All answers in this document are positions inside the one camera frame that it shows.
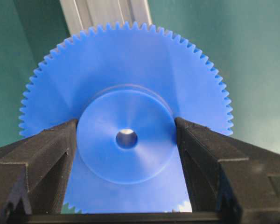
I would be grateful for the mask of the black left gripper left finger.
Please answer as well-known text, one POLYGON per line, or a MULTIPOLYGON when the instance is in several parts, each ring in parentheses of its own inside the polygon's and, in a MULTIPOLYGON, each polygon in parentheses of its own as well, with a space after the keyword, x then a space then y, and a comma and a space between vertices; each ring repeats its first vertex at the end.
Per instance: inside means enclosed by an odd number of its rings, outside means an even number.
POLYGON ((0 147, 0 216, 58 214, 76 152, 77 120, 0 147))

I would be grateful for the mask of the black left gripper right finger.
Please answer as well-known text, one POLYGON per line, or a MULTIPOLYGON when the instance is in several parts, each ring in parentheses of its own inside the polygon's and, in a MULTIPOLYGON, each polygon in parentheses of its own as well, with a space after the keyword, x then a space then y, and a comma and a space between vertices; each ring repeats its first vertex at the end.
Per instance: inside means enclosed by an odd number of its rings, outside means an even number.
POLYGON ((175 119, 177 146, 194 212, 225 219, 280 219, 280 154, 175 119))

